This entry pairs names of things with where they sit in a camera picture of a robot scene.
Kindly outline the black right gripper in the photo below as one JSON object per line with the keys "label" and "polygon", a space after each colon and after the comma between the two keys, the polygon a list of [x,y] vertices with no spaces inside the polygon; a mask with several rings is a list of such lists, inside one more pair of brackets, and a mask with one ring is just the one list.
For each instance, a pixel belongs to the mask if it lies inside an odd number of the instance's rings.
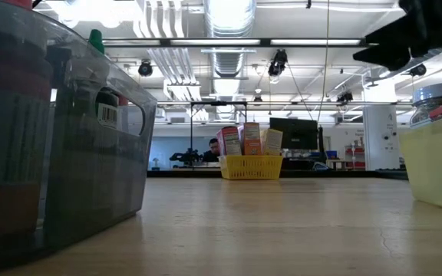
{"label": "black right gripper", "polygon": [[399,6],[406,16],[367,34],[364,39],[369,45],[353,54],[355,61],[396,71],[411,56],[442,48],[442,0],[399,0]]}

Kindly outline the glass jar with white lid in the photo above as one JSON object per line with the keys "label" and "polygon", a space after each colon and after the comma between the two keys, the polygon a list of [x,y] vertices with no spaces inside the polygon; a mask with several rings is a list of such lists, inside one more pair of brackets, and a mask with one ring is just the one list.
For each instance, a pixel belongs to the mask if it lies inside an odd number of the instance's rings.
{"label": "glass jar with white lid", "polygon": [[438,107],[442,107],[442,83],[422,87],[413,93],[412,106],[415,112],[410,118],[411,128],[421,127],[431,119],[429,113]]}

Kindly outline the yellow translucent plastic bin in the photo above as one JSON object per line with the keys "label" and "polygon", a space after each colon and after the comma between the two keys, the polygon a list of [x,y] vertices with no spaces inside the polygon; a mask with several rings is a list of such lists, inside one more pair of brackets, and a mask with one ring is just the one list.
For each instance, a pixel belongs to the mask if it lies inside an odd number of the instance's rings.
{"label": "yellow translucent plastic bin", "polygon": [[414,198],[442,207],[442,119],[399,139]]}

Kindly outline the yellow carton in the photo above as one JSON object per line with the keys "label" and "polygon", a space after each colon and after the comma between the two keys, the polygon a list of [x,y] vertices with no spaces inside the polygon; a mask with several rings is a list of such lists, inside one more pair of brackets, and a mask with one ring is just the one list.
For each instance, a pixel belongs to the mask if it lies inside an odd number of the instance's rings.
{"label": "yellow carton", "polygon": [[266,156],[279,156],[282,148],[283,132],[274,129],[262,131],[262,151]]}

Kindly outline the white round column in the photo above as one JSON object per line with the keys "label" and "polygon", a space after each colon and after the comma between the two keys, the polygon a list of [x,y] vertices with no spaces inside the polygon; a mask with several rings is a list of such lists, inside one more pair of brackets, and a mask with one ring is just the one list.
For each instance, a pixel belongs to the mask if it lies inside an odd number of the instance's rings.
{"label": "white round column", "polygon": [[366,106],[363,124],[366,170],[399,169],[396,106]]}

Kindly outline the red storage shelf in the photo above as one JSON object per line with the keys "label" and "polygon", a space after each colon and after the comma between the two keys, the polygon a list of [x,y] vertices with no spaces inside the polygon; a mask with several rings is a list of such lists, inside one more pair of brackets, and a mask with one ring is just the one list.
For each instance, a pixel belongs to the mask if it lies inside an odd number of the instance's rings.
{"label": "red storage shelf", "polygon": [[363,146],[345,147],[345,169],[366,170],[365,152]]}

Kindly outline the black desk monitor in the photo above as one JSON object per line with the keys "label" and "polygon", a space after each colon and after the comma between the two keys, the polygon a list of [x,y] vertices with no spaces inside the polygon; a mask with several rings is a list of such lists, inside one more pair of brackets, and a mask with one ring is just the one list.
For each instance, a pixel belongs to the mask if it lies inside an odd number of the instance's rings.
{"label": "black desk monitor", "polygon": [[269,126],[282,132],[282,155],[292,157],[296,150],[318,149],[318,124],[315,120],[271,117]]}

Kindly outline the black overhead light bar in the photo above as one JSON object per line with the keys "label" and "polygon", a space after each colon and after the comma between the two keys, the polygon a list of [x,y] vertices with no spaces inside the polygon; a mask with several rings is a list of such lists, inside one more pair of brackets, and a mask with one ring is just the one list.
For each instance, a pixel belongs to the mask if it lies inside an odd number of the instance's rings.
{"label": "black overhead light bar", "polygon": [[367,48],[355,38],[105,38],[108,48]]}

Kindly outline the yellow mesh basket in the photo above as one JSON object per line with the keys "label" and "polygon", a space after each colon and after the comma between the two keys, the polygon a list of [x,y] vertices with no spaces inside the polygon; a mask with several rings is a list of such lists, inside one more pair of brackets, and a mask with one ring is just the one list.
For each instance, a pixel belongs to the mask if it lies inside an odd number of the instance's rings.
{"label": "yellow mesh basket", "polygon": [[282,156],[220,156],[219,165],[224,179],[278,179]]}

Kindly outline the grey translucent plastic bin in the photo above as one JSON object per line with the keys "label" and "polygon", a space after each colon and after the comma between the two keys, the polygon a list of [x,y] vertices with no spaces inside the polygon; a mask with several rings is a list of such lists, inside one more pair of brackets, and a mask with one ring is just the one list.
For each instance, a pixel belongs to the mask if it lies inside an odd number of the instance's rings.
{"label": "grey translucent plastic bin", "polygon": [[[32,11],[25,2],[0,1]],[[88,39],[37,15],[46,23],[46,59],[53,69],[38,218],[29,235],[0,239],[0,268],[57,251],[131,217],[142,206],[147,176],[155,99],[90,48]],[[114,156],[101,154],[95,144],[101,129],[95,100],[104,87],[129,101],[129,132],[117,128]]]}

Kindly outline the black aluminium table frame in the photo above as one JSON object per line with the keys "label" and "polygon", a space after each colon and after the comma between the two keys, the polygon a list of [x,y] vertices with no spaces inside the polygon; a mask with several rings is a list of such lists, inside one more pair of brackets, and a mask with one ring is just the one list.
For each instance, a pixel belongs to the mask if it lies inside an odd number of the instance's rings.
{"label": "black aluminium table frame", "polygon": [[[148,178],[221,178],[220,171],[206,170],[171,170],[171,171],[148,171]],[[282,170],[280,178],[381,178],[408,180],[406,171],[403,170],[377,170],[377,171],[303,171]]]}

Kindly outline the silver ceiling duct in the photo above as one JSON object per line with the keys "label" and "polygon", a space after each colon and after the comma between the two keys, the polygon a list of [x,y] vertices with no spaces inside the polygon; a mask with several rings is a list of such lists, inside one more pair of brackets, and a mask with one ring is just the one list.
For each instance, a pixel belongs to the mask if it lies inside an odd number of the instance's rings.
{"label": "silver ceiling duct", "polygon": [[[203,0],[206,30],[210,38],[247,38],[252,33],[256,0]],[[211,54],[214,72],[219,77],[237,77],[244,54]]]}

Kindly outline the black gantry frame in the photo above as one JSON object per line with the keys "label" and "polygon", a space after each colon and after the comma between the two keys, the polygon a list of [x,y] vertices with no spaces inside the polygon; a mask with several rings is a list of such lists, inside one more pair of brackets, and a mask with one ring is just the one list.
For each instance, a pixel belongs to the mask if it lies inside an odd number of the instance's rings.
{"label": "black gantry frame", "polygon": [[204,105],[210,105],[214,107],[226,107],[226,106],[235,106],[235,105],[242,105],[245,107],[245,114],[247,114],[247,102],[242,101],[210,101],[210,102],[191,102],[190,103],[190,146],[193,147],[193,118],[194,118],[194,111],[193,108],[196,105],[201,105],[202,107]]}

